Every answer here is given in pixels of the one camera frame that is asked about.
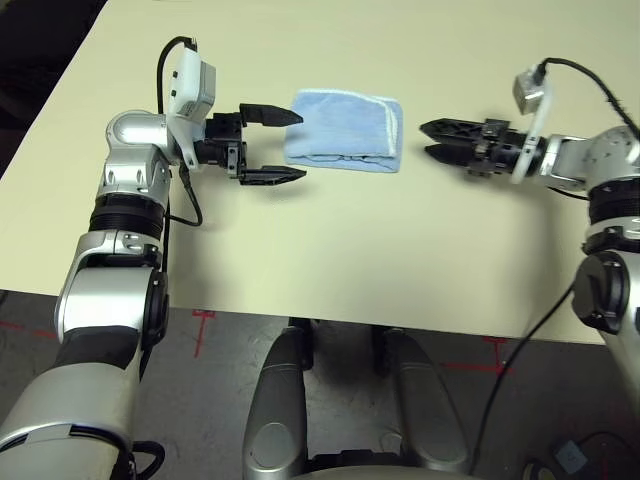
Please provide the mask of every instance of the power cord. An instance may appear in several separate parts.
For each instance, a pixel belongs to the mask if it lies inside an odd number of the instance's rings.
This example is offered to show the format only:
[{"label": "power cord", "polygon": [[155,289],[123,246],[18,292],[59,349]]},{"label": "power cord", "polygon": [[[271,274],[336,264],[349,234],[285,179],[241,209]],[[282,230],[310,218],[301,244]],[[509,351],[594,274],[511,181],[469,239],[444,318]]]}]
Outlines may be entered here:
[{"label": "power cord", "polygon": [[484,411],[482,413],[482,419],[480,420],[478,438],[476,439],[476,443],[473,448],[472,457],[471,457],[471,466],[469,467],[470,475],[473,475],[476,469],[476,466],[478,465],[478,460],[480,458],[480,450],[482,447],[482,441],[484,439],[484,434],[487,429],[487,423],[489,421],[489,415],[491,415],[491,409],[493,408],[493,404],[495,402],[496,396],[498,395],[498,391],[500,390],[500,387],[504,382],[507,372],[509,371],[511,366],[514,364],[516,359],[518,358],[518,355],[520,354],[522,349],[527,345],[527,343],[529,343],[529,340],[531,340],[531,338],[536,334],[536,332],[540,330],[540,328],[545,323],[547,323],[547,320],[549,320],[553,316],[553,314],[556,313],[558,308],[560,308],[560,305],[564,303],[564,301],[567,299],[567,297],[569,296],[572,290],[573,290],[573,283],[569,285],[569,288],[567,288],[567,290],[562,294],[562,296],[558,299],[555,305],[551,307],[551,309],[540,319],[540,321],[538,321],[538,323],[536,323],[536,325],[531,329],[531,331],[522,340],[520,340],[516,348],[513,350],[513,353],[511,353],[511,355],[505,362],[504,366],[502,367],[502,370],[498,374],[496,383],[493,385],[493,388],[491,389],[491,393],[489,394],[487,403],[485,404]]},{"label": "power cord", "polygon": [[[189,37],[178,36],[169,40],[169,42],[164,46],[162,51],[160,52],[160,56],[158,57],[158,66],[156,68],[156,100],[158,103],[158,113],[164,113],[164,102],[163,102],[163,88],[162,88],[162,75],[164,72],[164,64],[167,60],[167,56],[169,52],[173,50],[177,45],[184,45],[185,48],[189,48],[191,50],[197,51],[198,47],[195,41]],[[162,271],[167,272],[168,262],[169,262],[169,230],[171,220],[182,223],[184,225],[188,225],[190,227],[199,227],[202,225],[203,217],[202,210],[200,209],[200,204],[198,203],[198,198],[196,197],[196,193],[191,186],[191,177],[189,175],[189,169],[187,168],[184,161],[180,162],[179,167],[179,176],[182,181],[182,185],[193,205],[193,209],[196,213],[196,220],[187,220],[182,217],[171,215],[171,206],[169,200],[167,200],[167,210],[165,212],[165,226],[164,226],[164,235],[162,239],[163,246],[163,255],[162,255]]]},{"label": "power cord", "polygon": [[565,192],[564,190],[560,190],[559,188],[554,188],[554,187],[547,187],[549,188],[549,190],[559,193],[560,195],[564,195],[565,197],[569,197],[569,198],[575,198],[576,200],[585,200],[585,201],[589,201],[589,198],[587,197],[583,197],[582,195],[576,195],[575,193],[569,193],[569,192]]},{"label": "power cord", "polygon": [[627,113],[624,111],[618,99],[616,99],[616,97],[613,95],[613,92],[609,90],[609,87],[605,85],[605,83],[602,81],[600,77],[598,77],[598,75],[596,75],[588,68],[583,67],[582,65],[574,61],[567,60],[565,58],[548,57],[548,58],[545,58],[542,61],[542,63],[538,65],[534,73],[534,80],[538,85],[542,83],[542,79],[547,74],[547,65],[549,64],[565,65],[567,67],[571,67],[574,70],[577,70],[585,74],[591,80],[596,82],[596,84],[600,87],[600,89],[604,92],[605,96],[607,97],[607,102],[611,104],[611,106],[616,111],[616,113],[620,116],[620,118],[625,123],[625,125],[629,127],[629,130],[631,130],[631,133],[633,134],[633,136],[640,141],[640,128],[638,128],[638,126],[636,126],[636,124],[633,123],[633,120],[631,120],[631,117],[627,115]]}]

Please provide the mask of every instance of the towel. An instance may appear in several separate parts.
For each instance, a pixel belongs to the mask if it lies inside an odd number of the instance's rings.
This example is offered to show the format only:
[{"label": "towel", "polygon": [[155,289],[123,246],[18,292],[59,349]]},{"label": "towel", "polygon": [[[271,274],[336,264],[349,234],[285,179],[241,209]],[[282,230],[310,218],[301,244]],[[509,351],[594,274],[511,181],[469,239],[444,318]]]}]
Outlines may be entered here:
[{"label": "towel", "polygon": [[400,168],[402,108],[396,100],[304,89],[291,109],[304,123],[287,127],[287,163],[387,173]]}]

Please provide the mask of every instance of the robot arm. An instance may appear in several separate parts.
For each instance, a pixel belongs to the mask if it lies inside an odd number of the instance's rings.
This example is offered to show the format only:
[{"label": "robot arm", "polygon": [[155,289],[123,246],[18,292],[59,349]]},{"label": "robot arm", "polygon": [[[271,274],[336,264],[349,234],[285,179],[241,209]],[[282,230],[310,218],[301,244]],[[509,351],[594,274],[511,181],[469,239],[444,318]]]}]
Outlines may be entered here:
[{"label": "robot arm", "polygon": [[242,141],[247,122],[283,126],[301,117],[241,105],[239,113],[205,120],[214,98],[215,70],[200,60],[195,44],[188,45],[173,73],[167,114],[129,111],[107,126],[109,154],[89,231],[78,241],[56,305],[62,345],[54,365],[27,387],[0,427],[0,478],[136,478],[137,388],[167,327],[161,237],[169,221],[170,167],[179,165],[188,178],[188,171],[219,165],[249,185],[306,173],[250,170]]},{"label": "robot arm", "polygon": [[[536,89],[534,75],[535,70],[530,70],[516,78],[514,94],[523,113],[537,112],[537,104],[544,103],[541,97],[548,85]],[[519,169],[523,177],[542,186],[587,192],[591,225],[582,246],[587,257],[576,272],[572,307],[585,325],[600,331],[623,373],[634,411],[640,414],[637,127],[612,128],[591,139],[537,137],[535,132],[517,132],[509,129],[509,122],[494,119],[484,123],[440,119],[420,129],[440,142],[425,147],[429,155],[466,167],[472,175],[513,175]]]}]

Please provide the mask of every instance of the black cable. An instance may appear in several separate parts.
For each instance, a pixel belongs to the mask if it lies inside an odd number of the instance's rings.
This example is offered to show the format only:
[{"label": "black cable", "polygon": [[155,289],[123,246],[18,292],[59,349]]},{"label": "black cable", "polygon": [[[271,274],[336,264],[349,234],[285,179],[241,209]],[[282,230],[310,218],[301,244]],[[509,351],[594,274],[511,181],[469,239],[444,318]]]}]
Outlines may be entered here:
[{"label": "black cable", "polygon": [[[177,45],[183,44],[185,48],[190,48],[192,50],[197,51],[197,45],[194,39],[184,36],[178,36],[169,40],[169,42],[164,46],[162,51],[160,52],[160,56],[158,57],[158,65],[156,67],[156,100],[158,103],[158,113],[164,113],[164,101],[163,101],[163,73],[164,73],[164,64],[169,55],[169,52],[173,50]],[[184,164],[184,161],[180,164],[180,179],[182,180],[182,184],[187,192],[189,200],[191,200],[191,204],[193,205],[193,209],[196,212],[196,221],[193,222],[191,220],[186,220],[181,217],[171,215],[171,209],[169,206],[169,200],[167,200],[167,209],[165,211],[165,225],[164,225],[164,234],[162,239],[163,244],[163,255],[162,255],[162,271],[167,272],[168,263],[169,263],[169,226],[171,220],[183,223],[185,225],[198,227],[202,225],[202,211],[200,209],[200,205],[198,204],[198,199],[196,197],[193,188],[191,188],[191,180],[189,178],[189,169]]]},{"label": "black cable", "polygon": [[193,205],[193,209],[196,212],[196,220],[186,220],[181,217],[175,217],[173,215],[167,215],[170,220],[174,220],[176,222],[182,223],[184,225],[189,225],[190,227],[199,227],[202,225],[202,210],[200,210],[200,204],[198,203],[198,199],[196,198],[196,193],[193,191],[191,187],[191,177],[189,175],[189,168],[184,162],[180,162],[180,180],[182,181],[182,185],[184,186],[184,190],[187,192],[189,196],[189,200],[191,200],[191,205]]},{"label": "black cable", "polygon": [[589,198],[583,197],[582,195],[576,195],[575,193],[565,192],[564,190],[560,190],[559,188],[554,188],[554,187],[547,187],[547,188],[556,193],[559,193],[560,195],[564,195],[565,197],[575,198],[576,200],[585,200],[587,202],[589,201]]},{"label": "black cable", "polygon": [[0,307],[4,305],[4,302],[7,301],[8,297],[9,297],[9,290],[0,290]]},{"label": "black cable", "polygon": [[162,237],[162,271],[167,273],[167,268],[169,265],[169,228],[171,226],[171,222],[169,219],[171,218],[171,205],[169,203],[169,199],[167,199],[167,210],[165,212],[165,222],[164,222],[164,236]]},{"label": "black cable", "polygon": [[597,432],[590,433],[589,435],[583,437],[581,440],[578,440],[576,442],[576,444],[579,447],[582,447],[582,445],[587,443],[589,440],[591,440],[591,439],[593,439],[595,437],[599,437],[599,436],[611,437],[611,438],[617,440],[618,443],[625,448],[627,453],[629,453],[629,455],[631,455],[631,458],[633,458],[634,462],[636,462],[636,464],[638,466],[640,466],[640,460],[638,460],[638,458],[640,458],[640,455],[637,455],[636,452],[634,451],[633,447],[629,444],[629,442],[627,442],[624,438],[622,438],[617,433],[608,432],[606,430],[598,430]]},{"label": "black cable", "polygon": [[540,330],[540,327],[542,327],[547,322],[547,320],[549,320],[553,316],[553,314],[556,313],[558,308],[560,308],[560,305],[562,305],[562,303],[567,299],[567,297],[571,293],[571,290],[573,290],[573,283],[569,285],[569,288],[567,288],[567,290],[562,294],[562,296],[558,299],[555,305],[551,307],[551,310],[549,310],[540,319],[540,321],[536,323],[533,329],[531,329],[531,331],[522,340],[520,340],[520,343],[518,343],[516,348],[513,350],[513,353],[511,353],[511,355],[505,362],[504,366],[502,367],[502,370],[498,374],[496,383],[493,385],[493,389],[491,390],[487,403],[484,407],[484,412],[482,413],[482,420],[480,420],[478,438],[476,439],[476,443],[473,448],[472,457],[471,457],[471,466],[469,467],[470,475],[473,475],[476,469],[476,466],[478,465],[478,459],[480,458],[480,448],[482,446],[482,440],[484,438],[484,434],[487,429],[487,423],[489,421],[489,415],[491,414],[491,408],[493,407],[493,403],[496,399],[498,391],[500,390],[500,386],[502,385],[502,382],[504,382],[507,372],[511,368],[511,365],[513,365],[513,363],[516,361],[516,359],[518,358],[518,355],[520,354],[522,349],[525,347],[525,345],[529,343],[529,340],[531,340],[531,337],[533,337],[536,334],[536,332]]},{"label": "black cable", "polygon": [[158,101],[158,113],[164,113],[163,93],[162,93],[162,74],[164,72],[164,62],[169,52],[177,45],[183,44],[185,48],[197,50],[195,40],[189,37],[175,37],[169,40],[158,57],[158,66],[156,67],[156,100]]},{"label": "black cable", "polygon": [[146,442],[133,442],[132,451],[135,453],[146,453],[153,455],[153,461],[151,465],[145,468],[142,472],[136,474],[138,480],[149,480],[156,474],[160,467],[164,463],[165,451],[164,447],[158,442],[146,441]]},{"label": "black cable", "polygon": [[633,123],[633,120],[631,120],[631,117],[627,115],[627,113],[624,111],[624,109],[622,108],[622,105],[620,105],[620,102],[613,95],[613,92],[609,90],[609,87],[605,85],[605,83],[600,79],[600,77],[598,77],[598,75],[593,73],[588,68],[583,67],[579,63],[573,62],[571,60],[567,60],[564,58],[548,57],[548,58],[545,58],[542,61],[542,63],[540,63],[536,68],[535,77],[537,80],[541,81],[542,78],[544,78],[544,76],[547,73],[546,67],[548,64],[566,65],[567,67],[571,67],[575,70],[578,70],[581,73],[584,73],[587,77],[589,77],[591,80],[596,82],[596,84],[598,84],[600,89],[604,92],[605,96],[607,97],[607,102],[609,102],[613,107],[613,109],[616,111],[616,113],[620,115],[620,118],[622,118],[622,121],[625,123],[625,125],[629,127],[629,130],[631,130],[631,133],[633,134],[633,136],[640,141],[640,128],[638,128]]}]

